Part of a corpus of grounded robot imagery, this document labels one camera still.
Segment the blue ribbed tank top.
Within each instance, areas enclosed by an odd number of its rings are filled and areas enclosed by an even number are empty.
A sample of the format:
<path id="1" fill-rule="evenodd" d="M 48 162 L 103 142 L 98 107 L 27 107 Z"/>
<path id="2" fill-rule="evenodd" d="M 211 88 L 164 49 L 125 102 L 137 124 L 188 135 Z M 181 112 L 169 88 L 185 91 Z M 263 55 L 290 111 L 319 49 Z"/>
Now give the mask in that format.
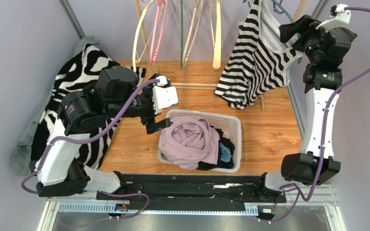
<path id="1" fill-rule="evenodd" d="M 224 163 L 230 163 L 233 159 L 234 146 L 233 143 L 223 143 L 219 144 L 221 149 L 221 158 L 220 160 Z"/>

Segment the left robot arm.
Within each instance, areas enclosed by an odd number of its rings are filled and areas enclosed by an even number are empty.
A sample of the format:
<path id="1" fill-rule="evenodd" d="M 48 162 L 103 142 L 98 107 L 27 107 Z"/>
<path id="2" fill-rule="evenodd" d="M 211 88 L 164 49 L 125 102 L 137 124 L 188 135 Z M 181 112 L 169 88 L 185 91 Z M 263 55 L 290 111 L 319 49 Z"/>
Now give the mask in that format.
<path id="1" fill-rule="evenodd" d="M 47 146 L 37 161 L 29 164 L 38 178 L 32 191 L 40 197 L 71 196 L 85 191 L 103 194 L 122 186 L 118 172 L 103 172 L 76 159 L 84 144 L 106 135 L 123 117 L 138 117 L 147 134 L 171 126 L 169 119 L 157 122 L 163 109 L 177 106 L 177 89 L 163 75 L 137 84 L 136 73 L 123 66 L 100 72 L 98 80 L 83 90 L 68 93 L 57 110 L 57 119 Z"/>

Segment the green hanger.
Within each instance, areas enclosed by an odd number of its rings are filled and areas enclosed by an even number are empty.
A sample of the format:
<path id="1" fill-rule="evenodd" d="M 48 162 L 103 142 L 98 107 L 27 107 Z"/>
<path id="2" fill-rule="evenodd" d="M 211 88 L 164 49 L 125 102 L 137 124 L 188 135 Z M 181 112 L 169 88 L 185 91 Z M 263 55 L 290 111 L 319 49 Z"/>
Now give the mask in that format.
<path id="1" fill-rule="evenodd" d="M 183 13 L 183 10 L 184 10 L 184 7 L 183 7 L 183 4 L 184 4 L 184 1 L 181 0 L 180 1 L 180 35 L 181 35 L 181 39 L 180 39 L 180 70 L 183 69 L 183 56 L 184 56 L 184 13 Z"/>

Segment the pink hanger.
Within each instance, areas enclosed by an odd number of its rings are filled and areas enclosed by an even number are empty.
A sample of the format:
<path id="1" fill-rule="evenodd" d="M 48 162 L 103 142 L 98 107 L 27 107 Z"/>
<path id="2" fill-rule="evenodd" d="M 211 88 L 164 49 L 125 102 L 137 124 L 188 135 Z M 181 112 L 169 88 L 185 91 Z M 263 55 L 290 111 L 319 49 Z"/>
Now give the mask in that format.
<path id="1" fill-rule="evenodd" d="M 157 1 L 157 9 L 155 15 L 155 21 L 152 30 L 152 37 L 151 37 L 151 45 L 150 45 L 150 63 L 152 65 L 155 64 L 158 54 L 160 45 L 162 43 L 162 38 L 164 34 L 164 28 L 166 23 L 167 17 L 167 10 L 168 10 L 168 0 L 158 0 Z"/>

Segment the wooden hanger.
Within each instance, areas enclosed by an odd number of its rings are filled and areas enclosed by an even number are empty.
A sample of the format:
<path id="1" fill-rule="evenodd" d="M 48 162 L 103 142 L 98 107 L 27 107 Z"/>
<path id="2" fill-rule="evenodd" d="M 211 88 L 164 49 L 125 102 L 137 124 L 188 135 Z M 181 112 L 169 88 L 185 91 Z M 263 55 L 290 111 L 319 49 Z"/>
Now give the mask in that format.
<path id="1" fill-rule="evenodd" d="M 213 19 L 212 19 L 212 10 L 214 3 L 216 14 L 215 30 L 213 29 Z M 219 0 L 210 1 L 210 24 L 211 24 L 211 37 L 213 42 L 212 67 L 214 69 L 219 69 L 221 67 L 221 57 L 222 57 L 222 19 L 221 19 L 221 3 Z"/>
<path id="2" fill-rule="evenodd" d="M 195 0 L 186 41 L 181 42 L 181 68 L 186 66 L 189 56 L 191 54 L 192 48 L 194 46 L 194 42 L 198 34 L 198 29 L 199 29 L 199 25 L 201 21 L 202 9 L 203 9 L 203 1 Z"/>

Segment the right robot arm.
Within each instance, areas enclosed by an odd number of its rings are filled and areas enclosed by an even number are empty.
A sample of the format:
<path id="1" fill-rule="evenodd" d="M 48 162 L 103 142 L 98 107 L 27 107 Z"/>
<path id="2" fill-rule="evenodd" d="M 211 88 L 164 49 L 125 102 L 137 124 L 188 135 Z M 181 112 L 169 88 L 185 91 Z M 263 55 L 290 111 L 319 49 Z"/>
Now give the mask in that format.
<path id="1" fill-rule="evenodd" d="M 293 48 L 309 60 L 303 75 L 307 116 L 299 152 L 285 156 L 279 170 L 263 174 L 267 190 L 280 191 L 292 182 L 321 185 L 341 169 L 341 163 L 333 159 L 331 134 L 343 80 L 340 65 L 357 37 L 346 28 L 350 18 L 349 10 L 334 13 L 324 22 L 304 15 L 279 27 L 280 41 L 287 43 L 297 36 Z"/>

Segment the black white striped tank top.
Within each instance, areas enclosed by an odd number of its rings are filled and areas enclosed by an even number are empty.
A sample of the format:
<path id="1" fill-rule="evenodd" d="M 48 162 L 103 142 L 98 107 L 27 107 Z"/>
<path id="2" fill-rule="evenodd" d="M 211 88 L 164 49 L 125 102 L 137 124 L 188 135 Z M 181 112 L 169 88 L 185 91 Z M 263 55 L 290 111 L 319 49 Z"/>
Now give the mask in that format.
<path id="1" fill-rule="evenodd" d="M 280 41 L 279 26 L 266 1 L 252 3 L 214 93 L 230 108 L 242 110 L 267 91 L 289 85 L 290 67 L 303 53 L 293 48 L 298 34 Z"/>

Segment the cream plastic hanger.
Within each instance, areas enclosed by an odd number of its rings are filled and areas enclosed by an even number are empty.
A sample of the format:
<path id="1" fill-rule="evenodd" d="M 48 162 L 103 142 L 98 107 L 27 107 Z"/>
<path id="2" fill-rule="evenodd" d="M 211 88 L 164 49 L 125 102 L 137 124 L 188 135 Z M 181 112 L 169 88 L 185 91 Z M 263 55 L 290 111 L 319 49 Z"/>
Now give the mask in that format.
<path id="1" fill-rule="evenodd" d="M 150 67 L 152 67 L 152 64 L 150 63 L 150 49 L 148 45 L 150 38 L 147 37 L 145 34 L 144 19 L 145 19 L 148 9 L 154 2 L 155 2 L 154 0 L 150 0 L 148 3 L 145 4 L 144 8 L 142 9 L 140 1 L 139 0 L 134 1 L 136 14 L 138 18 L 138 24 L 137 24 L 135 35 L 134 35 L 134 42 L 133 42 L 133 48 L 132 48 L 132 67 L 134 71 L 137 71 L 137 64 L 139 64 L 141 61 L 141 55 L 137 56 L 137 46 L 138 46 L 139 36 L 141 36 L 143 40 L 143 44 L 144 44 L 144 50 L 142 52 L 142 55 L 146 53 L 147 63 Z"/>

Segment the lilac ribbed tank top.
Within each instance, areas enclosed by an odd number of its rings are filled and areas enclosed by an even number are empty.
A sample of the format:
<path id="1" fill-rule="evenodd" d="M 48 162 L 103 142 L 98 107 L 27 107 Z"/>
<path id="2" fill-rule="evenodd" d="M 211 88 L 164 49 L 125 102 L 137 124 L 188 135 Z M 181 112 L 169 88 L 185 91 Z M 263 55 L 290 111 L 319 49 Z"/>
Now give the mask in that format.
<path id="1" fill-rule="evenodd" d="M 158 144 L 168 161 L 184 170 L 195 170 L 200 162 L 218 163 L 220 135 L 206 119 L 195 115 L 177 116 L 171 123 Z"/>

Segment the teal wire hanger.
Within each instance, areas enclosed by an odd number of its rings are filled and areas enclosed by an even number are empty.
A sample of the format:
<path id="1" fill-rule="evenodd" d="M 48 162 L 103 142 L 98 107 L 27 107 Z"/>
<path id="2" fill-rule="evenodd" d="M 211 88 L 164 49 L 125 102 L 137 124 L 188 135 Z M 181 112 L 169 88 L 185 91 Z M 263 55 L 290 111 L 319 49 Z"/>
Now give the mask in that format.
<path id="1" fill-rule="evenodd" d="M 284 6 L 284 0 L 262 0 L 260 3 L 261 40 L 279 43 L 279 26 L 293 22 L 293 17 Z"/>

